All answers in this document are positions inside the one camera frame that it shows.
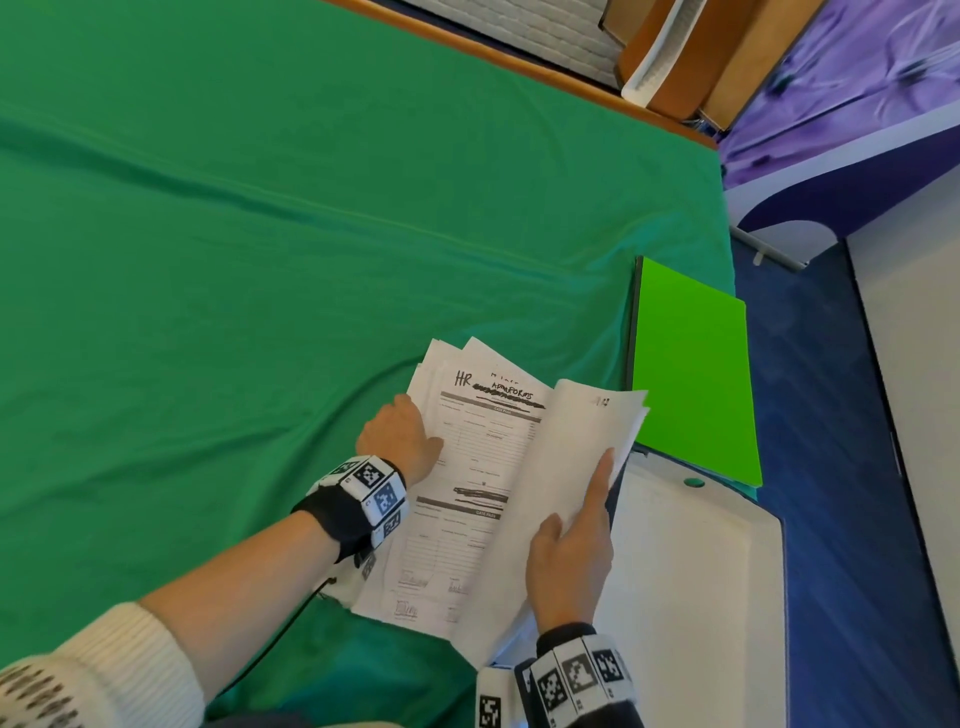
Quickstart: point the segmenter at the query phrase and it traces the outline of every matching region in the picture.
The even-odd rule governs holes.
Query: printed form
[[[531,376],[472,362],[447,359],[430,382],[427,431],[444,438],[444,450],[410,494],[381,603],[381,619],[446,639],[552,394]]]

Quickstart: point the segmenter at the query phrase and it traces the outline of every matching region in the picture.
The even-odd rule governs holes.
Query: wooden bed frame
[[[515,73],[519,73],[527,78],[531,78],[534,81],[539,81],[542,84],[552,85],[554,88],[558,88],[561,91],[566,91],[567,93],[572,93],[574,96],[579,96],[582,99],[591,101],[592,103],[605,107],[606,109],[622,113],[626,116],[631,116],[638,121],[651,124],[668,132],[679,134],[680,136],[696,142],[697,144],[701,144],[709,149],[716,149],[716,144],[703,134],[694,132],[693,130],[685,127],[683,124],[673,121],[672,119],[664,118],[663,116],[653,113],[652,111],[630,104],[621,99],[619,96],[615,96],[614,94],[597,88],[596,86],[586,84],[583,81],[579,81],[578,79],[568,76],[565,73],[561,73],[560,71],[554,71],[550,68],[537,65],[536,63],[515,58],[514,56],[508,56],[507,54],[486,46],[483,43],[478,43],[475,40],[457,36],[449,31],[443,30],[442,28],[438,28],[435,25],[431,25],[430,23],[425,23],[421,20],[417,20],[416,18],[407,17],[406,15],[400,12],[392,11],[389,8],[384,8],[383,6],[372,2],[372,0],[325,0],[325,2],[331,3],[332,5],[338,5],[341,8],[345,8],[349,11],[358,12],[361,15],[365,15],[366,17],[374,20],[379,20],[389,25],[393,25],[396,28],[408,31],[415,36],[420,36],[422,38],[426,38],[427,40],[442,43],[450,48],[456,48],[462,53],[467,53],[478,59],[483,59],[484,61],[498,65],[501,68],[514,71]]]

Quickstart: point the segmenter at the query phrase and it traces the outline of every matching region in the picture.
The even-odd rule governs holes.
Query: white wall
[[[960,651],[960,168],[850,238],[954,650]]]

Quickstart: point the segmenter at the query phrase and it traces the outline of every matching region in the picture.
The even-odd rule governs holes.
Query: blue carpet
[[[956,728],[956,671],[846,249],[793,274],[733,245],[759,503],[786,548],[789,724]]]

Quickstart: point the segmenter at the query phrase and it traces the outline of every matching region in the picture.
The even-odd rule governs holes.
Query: lime green folder
[[[636,441],[762,485],[744,303],[639,257],[630,333],[627,381],[650,407]]]

